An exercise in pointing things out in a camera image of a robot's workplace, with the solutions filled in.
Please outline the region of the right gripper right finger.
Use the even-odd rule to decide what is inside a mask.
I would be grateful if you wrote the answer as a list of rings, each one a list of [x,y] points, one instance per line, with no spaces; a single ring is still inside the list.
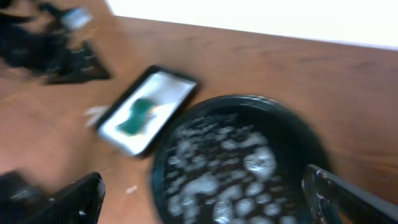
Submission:
[[[302,191],[314,223],[397,223],[397,205],[313,164],[305,169]]]

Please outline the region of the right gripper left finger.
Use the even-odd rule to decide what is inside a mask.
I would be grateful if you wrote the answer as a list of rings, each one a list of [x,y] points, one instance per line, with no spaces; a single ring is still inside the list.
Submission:
[[[98,172],[70,183],[49,198],[43,198],[31,205],[26,217],[20,222],[25,224],[97,224],[106,187]]]

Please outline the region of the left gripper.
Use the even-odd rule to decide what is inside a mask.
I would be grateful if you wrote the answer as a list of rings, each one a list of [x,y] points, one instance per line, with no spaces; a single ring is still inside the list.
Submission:
[[[89,40],[84,40],[78,50],[69,50],[68,42],[66,32],[31,32],[18,24],[1,20],[1,58],[11,67],[55,73],[48,76],[46,85],[111,79],[111,73]]]

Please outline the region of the green sponge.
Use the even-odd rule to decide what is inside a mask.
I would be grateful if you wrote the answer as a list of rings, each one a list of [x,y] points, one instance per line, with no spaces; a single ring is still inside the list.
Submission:
[[[149,98],[138,98],[129,109],[127,120],[116,126],[116,129],[128,136],[137,135],[143,129],[151,112],[158,107],[158,102]]]

